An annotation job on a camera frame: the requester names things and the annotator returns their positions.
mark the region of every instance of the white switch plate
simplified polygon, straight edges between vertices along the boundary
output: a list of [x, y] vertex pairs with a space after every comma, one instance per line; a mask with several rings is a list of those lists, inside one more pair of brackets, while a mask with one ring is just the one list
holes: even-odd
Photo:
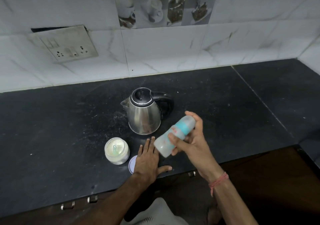
[[96, 57], [98, 53], [83, 25], [35, 33], [58, 62]]

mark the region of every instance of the cup image on tile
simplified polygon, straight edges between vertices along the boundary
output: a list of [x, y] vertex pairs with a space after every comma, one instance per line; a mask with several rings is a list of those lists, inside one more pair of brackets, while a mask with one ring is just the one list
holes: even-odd
[[119, 23], [122, 29], [135, 28], [134, 0], [115, 0]]
[[180, 26], [185, 0], [169, 0], [167, 26]]
[[215, 0], [186, 0], [181, 25], [208, 24]]
[[134, 0], [137, 28], [165, 27], [168, 0]]

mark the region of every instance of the clothing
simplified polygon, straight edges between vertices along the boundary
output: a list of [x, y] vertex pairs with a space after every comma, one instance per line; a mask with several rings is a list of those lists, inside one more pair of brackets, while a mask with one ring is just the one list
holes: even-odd
[[167, 203], [157, 198], [151, 206], [137, 214], [130, 222], [122, 220], [120, 225], [188, 225], [181, 217], [173, 215]]

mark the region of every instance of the electric kettle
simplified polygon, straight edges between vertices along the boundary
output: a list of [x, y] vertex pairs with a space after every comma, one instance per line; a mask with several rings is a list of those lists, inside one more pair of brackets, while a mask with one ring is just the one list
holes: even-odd
[[155, 132], [159, 128], [161, 120], [169, 115], [174, 108], [174, 101], [168, 94], [152, 92], [147, 88], [134, 90], [130, 97], [120, 104], [127, 112], [129, 127], [140, 135], [149, 135]]

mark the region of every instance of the forearm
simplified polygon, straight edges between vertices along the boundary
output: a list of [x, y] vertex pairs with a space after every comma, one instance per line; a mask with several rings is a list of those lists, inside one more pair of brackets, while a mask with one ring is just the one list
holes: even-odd
[[[217, 174], [222, 172], [218, 163], [214, 166], [216, 174], [212, 178], [213, 180], [217, 179], [219, 177]], [[258, 224], [229, 179], [218, 184], [213, 193], [227, 225]]]
[[99, 207], [81, 217], [75, 224], [119, 225], [131, 205], [147, 187], [138, 174], [133, 174], [114, 194], [97, 204]]

